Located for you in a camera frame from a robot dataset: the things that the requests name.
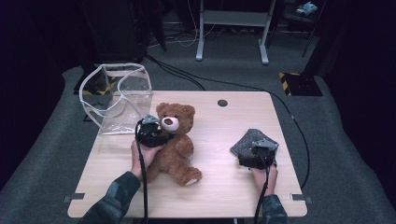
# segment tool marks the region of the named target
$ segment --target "wooden table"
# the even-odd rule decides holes
[[[226,100],[227,106],[219,106]],[[170,175],[160,174],[148,184],[148,216],[185,217],[254,217],[259,191],[247,167],[240,166],[230,152],[248,129],[259,129],[279,143],[276,154],[278,179],[276,194],[290,217],[307,213],[303,202],[290,194],[301,194],[285,138],[270,95],[258,91],[155,91],[150,114],[161,102],[193,105],[194,126],[188,133],[195,152],[191,165],[200,169],[203,179],[180,187]],[[133,134],[98,135],[79,180],[76,193],[83,200],[73,200],[70,217],[82,217],[106,193],[110,183],[131,169]],[[143,188],[132,199],[127,217],[143,217]]]

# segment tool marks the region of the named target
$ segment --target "teddy bear arm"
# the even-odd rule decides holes
[[[192,155],[194,151],[194,145],[191,139],[188,136],[185,136],[177,142],[176,149],[182,157],[187,158]]]

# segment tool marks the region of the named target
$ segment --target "gray carpet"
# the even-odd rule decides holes
[[[308,205],[308,214],[291,217],[292,223],[396,223],[396,213],[375,173],[361,160],[344,133],[337,106],[323,79],[316,77],[322,97],[286,96],[283,92],[278,73],[303,71],[315,43],[306,57],[301,58],[306,43],[304,36],[277,34],[268,49],[270,64],[265,66],[260,61],[258,38],[231,35],[207,40],[204,59],[199,63],[194,60],[196,43],[190,47],[168,44],[166,52],[153,47],[148,49],[148,54],[198,77],[268,90],[285,102],[309,146],[311,170],[303,193],[314,200]],[[147,59],[142,64],[156,91],[199,90],[191,82],[171,76]],[[74,192],[98,131],[94,123],[83,122],[84,111],[78,96],[73,94],[81,75],[79,67],[64,73],[66,86],[62,99],[35,145],[0,193],[0,223],[77,222],[67,216],[69,204],[62,200]],[[207,91],[254,91],[196,80]],[[307,171],[304,140],[285,107],[273,99],[302,183]],[[245,222],[252,223],[250,218]],[[124,219],[122,223],[131,223],[131,220]]]

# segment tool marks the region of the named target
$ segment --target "wire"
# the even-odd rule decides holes
[[[161,67],[161,69],[164,70],[165,72],[168,72],[168,73],[170,73],[170,74],[172,74],[172,75],[174,75],[176,77],[180,77],[180,78],[186,79],[186,80],[194,83],[196,86],[198,86],[198,88],[201,91],[205,91],[205,87],[203,85],[201,85],[201,83],[199,83],[198,81],[196,81],[192,77],[186,76],[184,71],[182,71],[182,70],[180,70],[178,68],[175,68],[175,67],[173,67],[173,66],[171,66],[171,65],[169,65],[167,63],[162,63],[162,62],[154,59],[153,57],[149,56],[147,53],[145,54],[145,57],[147,59],[149,59],[150,61],[158,64]]]
[[[304,135],[303,131],[302,131],[301,128],[300,128],[300,125],[297,123],[296,119],[295,119],[294,116],[291,114],[291,112],[290,112],[289,108],[286,106],[285,102],[284,102],[282,99],[280,99],[279,96],[277,96],[277,95],[274,94],[273,92],[267,91],[267,90],[265,90],[265,89],[257,88],[257,87],[252,87],[252,86],[247,86],[247,85],[242,85],[242,84],[232,83],[232,82],[226,82],[226,81],[220,81],[220,80],[215,80],[215,79],[212,79],[212,78],[198,77],[198,76],[196,76],[196,75],[193,75],[193,74],[188,73],[188,72],[186,72],[186,71],[183,71],[183,70],[181,70],[181,69],[175,68],[174,66],[172,66],[172,65],[170,65],[170,64],[160,62],[160,61],[156,60],[155,58],[153,58],[152,56],[148,55],[147,53],[145,54],[145,57],[148,58],[149,60],[155,62],[156,64],[160,65],[161,68],[163,68],[163,66],[166,66],[167,68],[172,68],[172,69],[174,69],[174,70],[177,71],[177,73],[178,73],[178,76],[177,76],[177,77],[182,76],[182,78],[185,78],[185,79],[188,78],[188,80],[192,81],[194,84],[199,85],[199,86],[202,86],[202,85],[201,85],[201,84],[198,84],[199,82],[196,81],[195,79],[193,79],[194,77],[195,77],[195,78],[198,78],[198,79],[201,79],[201,80],[205,80],[205,81],[212,81],[212,82],[218,82],[218,83],[227,84],[227,85],[234,85],[234,86],[238,86],[238,87],[244,87],[244,88],[253,89],[253,90],[256,90],[256,91],[265,91],[265,92],[268,92],[270,95],[274,96],[274,97],[286,108],[287,112],[289,113],[289,116],[290,116],[291,119],[293,120],[294,124],[296,125],[296,127],[297,127],[299,133],[301,134],[301,136],[302,136],[302,138],[303,138],[303,140],[304,140],[305,151],[306,151],[306,156],[307,156],[307,171],[306,171],[306,174],[305,174],[304,182],[303,182],[303,184],[300,186],[300,188],[303,189],[303,188],[305,187],[305,184],[306,184],[306,182],[307,182],[307,180],[308,180],[309,173],[310,173],[310,169],[311,169],[311,165],[310,165],[310,164],[311,164],[311,159],[310,159],[310,155],[309,155],[308,144],[307,144],[307,142],[306,142],[305,135]]]
[[[223,0],[221,0],[221,3],[220,3],[220,11],[222,11],[222,3],[223,3]],[[206,33],[206,35],[204,35],[204,38],[205,38],[207,35],[209,35],[209,33],[213,30],[213,28],[215,28],[215,26],[216,26],[216,24],[214,24],[214,25],[212,26],[212,28],[210,28],[210,30]]]
[[[183,46],[183,47],[189,47],[189,46],[191,46],[191,45],[197,40],[197,36],[198,36],[198,31],[197,31],[197,26],[196,26],[196,24],[195,24],[195,19],[194,19],[194,17],[192,16],[192,11],[191,11],[191,6],[190,6],[190,0],[188,0],[187,3],[188,3],[188,5],[189,5],[189,11],[190,11],[190,15],[191,15],[191,18],[192,18],[192,22],[194,23],[195,38],[194,38],[193,40],[188,40],[188,41],[191,41],[191,43],[190,43],[189,45],[183,45],[183,44],[181,44],[181,43],[182,43],[181,41],[179,41],[177,38],[175,38],[175,40],[176,40],[181,46]]]
[[[186,43],[186,42],[191,42],[192,41],[192,43],[190,43],[189,45],[180,44],[183,47],[188,47],[188,46],[192,45],[195,42],[196,36],[198,34],[195,32],[194,36],[189,36],[189,34],[186,31],[182,31],[181,26],[180,26],[181,25],[181,21],[179,21],[177,23],[178,23],[178,30],[173,29],[173,27],[175,27],[175,26],[171,27],[170,29],[166,29],[166,31],[177,32],[177,33],[165,36],[166,39],[175,39],[176,41],[167,41],[165,44],[180,44],[180,43]],[[180,38],[184,38],[184,37],[193,37],[193,39],[190,39],[190,40],[179,40]],[[149,44],[148,49],[154,48],[154,47],[157,47],[157,46],[160,46],[160,44],[158,44],[158,42],[155,41],[154,43],[150,43]]]
[[[260,208],[262,207],[262,201],[264,199],[265,191],[267,191],[267,188],[268,188],[268,175],[270,175],[270,171],[268,170],[268,166],[267,166],[267,164],[265,162],[265,159],[262,157],[262,155],[260,155],[260,153],[257,153],[257,154],[259,155],[260,159],[264,163],[264,167],[265,167],[265,182],[264,182],[264,186],[262,187],[262,193],[260,194],[259,201],[257,202],[256,213],[254,214],[254,218],[253,218],[253,223],[254,224],[258,223]]]
[[[137,151],[139,152],[139,160],[140,160],[140,168],[142,169],[142,180],[143,180],[143,204],[145,208],[145,216],[142,220],[143,224],[147,224],[149,222],[149,206],[148,206],[148,179],[146,175],[146,165],[145,165],[145,160],[143,158],[142,150],[140,149],[140,142],[137,141],[137,136],[139,135],[138,133],[138,127],[142,124],[142,120],[138,121],[136,123],[136,127],[134,128],[135,131],[135,141],[137,145]]]

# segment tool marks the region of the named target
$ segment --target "yellow and black tape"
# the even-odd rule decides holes
[[[291,95],[290,91],[290,84],[286,80],[286,76],[293,75],[293,76],[299,76],[299,73],[279,73],[280,81],[282,82],[282,87],[283,91],[286,93],[286,95]]]
[[[95,88],[85,88],[82,91],[83,95],[109,95],[110,90],[117,84],[117,78],[112,77],[109,79],[109,85],[104,90],[97,90]]]

